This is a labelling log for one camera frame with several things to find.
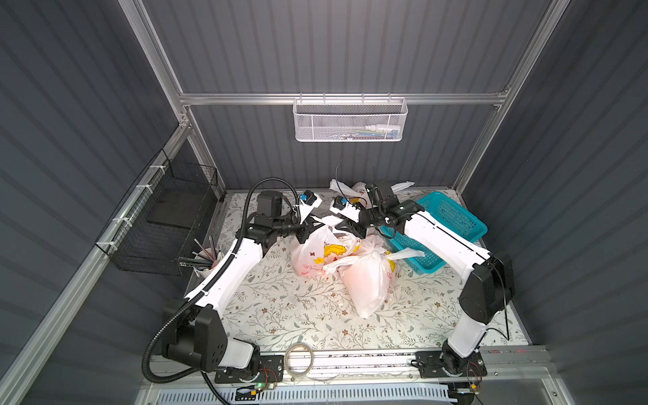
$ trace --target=gray corrugated wall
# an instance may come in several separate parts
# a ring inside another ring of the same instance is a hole
[[[184,92],[479,93],[504,89],[548,3],[146,0],[145,6]],[[249,188],[268,174],[296,187],[326,187],[335,163],[351,153],[370,156],[380,179],[452,185],[490,111],[410,106],[401,142],[300,144],[287,107],[192,110],[228,189]],[[345,161],[344,169],[345,181],[370,180],[360,160]]]
[[[648,3],[573,2],[463,197],[578,404],[645,402]]]
[[[0,375],[176,126],[116,1],[0,2]],[[108,268],[25,402],[130,399],[175,284]]]
[[[187,93],[499,91],[547,4],[145,1]]]
[[[338,161],[351,154],[369,157],[378,181],[452,185],[492,106],[411,106],[410,136],[401,142],[353,143],[296,141],[291,106],[195,106],[193,111],[209,135],[214,158],[223,162],[221,175],[229,189],[247,189],[268,176],[314,188],[328,187]],[[338,174],[349,186],[373,181],[371,164],[361,157],[345,159]]]

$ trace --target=mounting plate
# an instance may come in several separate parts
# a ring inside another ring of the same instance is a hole
[[[448,377],[448,374],[443,369],[440,350],[420,351],[416,352],[414,355],[416,356],[416,362],[421,365],[420,367],[417,367],[419,369],[419,373],[421,374],[421,378]],[[477,376],[483,377],[488,375],[486,365],[481,358],[481,353],[472,353],[469,362],[473,363],[473,366],[471,366],[470,369],[473,370]],[[456,376],[465,376],[466,378],[468,378],[465,370],[463,370],[460,375]]]
[[[263,367],[268,370],[268,382],[280,382],[283,380],[283,356],[261,356],[259,360],[260,371],[256,376],[249,375],[245,370],[229,368],[216,370],[214,382],[216,384],[265,383],[266,373],[263,371]]]

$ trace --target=white robotic arm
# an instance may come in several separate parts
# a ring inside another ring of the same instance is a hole
[[[319,195],[305,191],[285,215],[281,214],[283,200],[278,191],[262,191],[257,197],[254,222],[237,233],[242,237],[240,243],[234,240],[223,260],[184,300],[172,300],[167,305],[165,318],[171,323],[163,328],[165,333],[160,337],[164,357],[205,372],[216,367],[245,369],[250,375],[258,372],[259,346],[228,338],[220,314],[277,237],[295,235],[303,243],[318,227],[310,213],[321,204]],[[300,221],[296,221],[297,212]],[[184,316],[177,316],[186,303],[192,303],[190,310]],[[148,372],[145,377],[152,382],[164,379]]]
[[[388,185],[370,185],[378,206],[364,209],[339,196],[330,210],[348,218],[343,228],[364,237],[368,227],[388,226],[420,242],[446,261],[461,276],[459,297],[463,313],[443,346],[443,368],[449,375],[465,370],[466,362],[483,338],[492,317],[513,297],[513,273],[507,257],[492,255],[441,224],[420,205],[400,203]]]

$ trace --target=black wire mesh basket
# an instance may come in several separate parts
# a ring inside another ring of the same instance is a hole
[[[194,239],[202,242],[209,230],[217,179],[213,167],[167,160],[148,185],[136,186],[142,190],[128,214],[104,226],[119,221],[113,238],[95,244],[120,270],[181,275],[189,268],[178,266],[178,258],[193,257],[200,249]]]

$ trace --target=white plastic bag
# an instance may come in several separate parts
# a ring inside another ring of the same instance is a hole
[[[335,179],[331,179],[329,188],[339,194],[344,194],[347,197],[360,197],[361,194],[356,192],[355,190],[351,189],[348,185],[342,183],[341,181],[336,181]]]
[[[395,269],[393,260],[416,256],[425,256],[425,253],[406,248],[388,254],[382,238],[370,235],[360,241],[357,252],[327,264],[323,271],[331,273],[340,269],[342,281],[358,315],[366,319],[376,312],[387,298]]]
[[[391,190],[393,192],[401,191],[404,190],[408,187],[411,187],[414,185],[413,181],[403,181],[402,183],[396,183],[393,186],[391,186]]]
[[[325,264],[350,255],[360,245],[360,239],[352,233],[335,229],[342,218],[333,215],[313,218],[324,226],[313,231],[303,244],[293,238],[290,253],[295,273],[306,277],[327,274],[322,270]]]

